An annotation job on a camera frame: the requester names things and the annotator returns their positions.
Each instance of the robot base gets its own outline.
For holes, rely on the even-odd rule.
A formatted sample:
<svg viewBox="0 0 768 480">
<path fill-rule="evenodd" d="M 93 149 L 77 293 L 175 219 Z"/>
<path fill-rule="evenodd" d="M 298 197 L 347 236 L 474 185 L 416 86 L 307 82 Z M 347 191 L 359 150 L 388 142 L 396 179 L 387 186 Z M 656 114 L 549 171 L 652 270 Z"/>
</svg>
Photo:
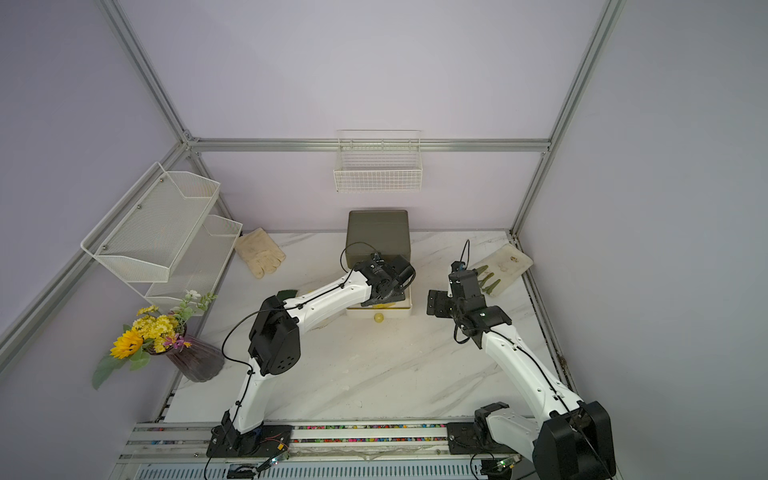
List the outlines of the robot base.
<svg viewBox="0 0 768 480">
<path fill-rule="evenodd" d="M 253 432 L 239 435 L 237 448 L 233 449 L 231 443 L 224 438 L 224 427 L 217 425 L 211 430 L 213 436 L 205 455 L 210 458 L 275 458 L 290 447 L 292 431 L 292 425 L 262 425 Z"/>
<path fill-rule="evenodd" d="M 481 446 L 480 439 L 475 433 L 475 424 L 472 422 L 447 423 L 448 451 L 451 455 L 467 455 L 472 453 L 516 453 L 506 445 L 490 441 Z"/>
</svg>

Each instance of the pink flower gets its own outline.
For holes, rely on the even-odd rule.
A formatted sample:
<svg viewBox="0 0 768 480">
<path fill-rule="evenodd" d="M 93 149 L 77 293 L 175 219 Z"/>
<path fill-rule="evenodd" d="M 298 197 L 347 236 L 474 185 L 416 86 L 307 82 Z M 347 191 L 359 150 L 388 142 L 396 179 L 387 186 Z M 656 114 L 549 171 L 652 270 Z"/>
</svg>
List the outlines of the pink flower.
<svg viewBox="0 0 768 480">
<path fill-rule="evenodd" d="M 178 333 L 174 333 L 173 336 L 167 336 L 165 337 L 165 341 L 163 342 L 163 345 L 168 348 L 174 348 L 174 349 L 180 349 L 185 346 L 190 346 L 191 343 L 184 340 L 184 337 L 179 335 Z"/>
</svg>

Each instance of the white wire basket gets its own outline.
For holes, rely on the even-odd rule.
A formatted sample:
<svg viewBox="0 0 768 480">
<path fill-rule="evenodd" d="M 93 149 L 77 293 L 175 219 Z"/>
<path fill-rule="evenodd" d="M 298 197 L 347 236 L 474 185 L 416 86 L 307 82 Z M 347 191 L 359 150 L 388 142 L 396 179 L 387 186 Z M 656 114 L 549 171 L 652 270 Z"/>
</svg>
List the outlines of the white wire basket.
<svg viewBox="0 0 768 480">
<path fill-rule="evenodd" d="M 242 223 L 208 215 L 170 279 L 152 283 L 144 298 L 159 306 L 161 312 L 167 312 L 179 305 L 186 290 L 196 290 L 201 295 L 213 291 L 242 229 Z"/>
<path fill-rule="evenodd" d="M 418 192 L 422 189 L 419 139 L 339 140 L 333 171 L 336 191 Z"/>
<path fill-rule="evenodd" d="M 169 281 L 219 197 L 216 181 L 156 167 L 161 175 L 96 251 L 81 243 L 125 283 Z"/>
</svg>

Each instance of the work glove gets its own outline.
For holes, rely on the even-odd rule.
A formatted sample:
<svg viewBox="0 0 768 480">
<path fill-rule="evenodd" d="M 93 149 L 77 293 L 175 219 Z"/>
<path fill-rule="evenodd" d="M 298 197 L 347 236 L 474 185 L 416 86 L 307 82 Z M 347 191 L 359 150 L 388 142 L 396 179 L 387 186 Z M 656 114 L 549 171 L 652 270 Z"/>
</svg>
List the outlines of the work glove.
<svg viewBox="0 0 768 480">
<path fill-rule="evenodd" d="M 257 228 L 238 238 L 235 251 L 256 278 L 264 277 L 265 273 L 274 273 L 286 259 L 286 254 L 263 228 Z"/>
</svg>

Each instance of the wall-mounted basket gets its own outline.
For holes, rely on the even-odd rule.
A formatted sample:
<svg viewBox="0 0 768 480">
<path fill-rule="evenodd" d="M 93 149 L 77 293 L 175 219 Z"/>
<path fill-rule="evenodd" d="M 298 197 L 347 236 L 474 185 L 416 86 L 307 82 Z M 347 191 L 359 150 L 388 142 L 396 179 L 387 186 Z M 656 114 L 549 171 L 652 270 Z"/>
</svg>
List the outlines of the wall-mounted basket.
<svg viewBox="0 0 768 480">
<path fill-rule="evenodd" d="M 209 214 L 218 197 L 218 182 L 154 164 L 113 208 L 117 226 L 111 212 L 80 246 L 166 313 L 219 283 L 243 224 Z"/>
<path fill-rule="evenodd" d="M 216 181 L 163 170 L 96 251 L 81 246 L 126 283 L 167 282 L 218 197 Z"/>
<path fill-rule="evenodd" d="M 166 312 L 178 306 L 186 290 L 213 291 L 242 228 L 236 221 L 208 215 L 170 279 L 152 283 L 144 298 Z"/>
<path fill-rule="evenodd" d="M 361 131 L 344 131 L 358 134 Z M 333 176 L 336 191 L 418 192 L 422 189 L 422 152 L 418 131 L 364 131 L 372 139 L 339 138 Z M 391 138 L 410 134 L 410 138 Z"/>
</svg>

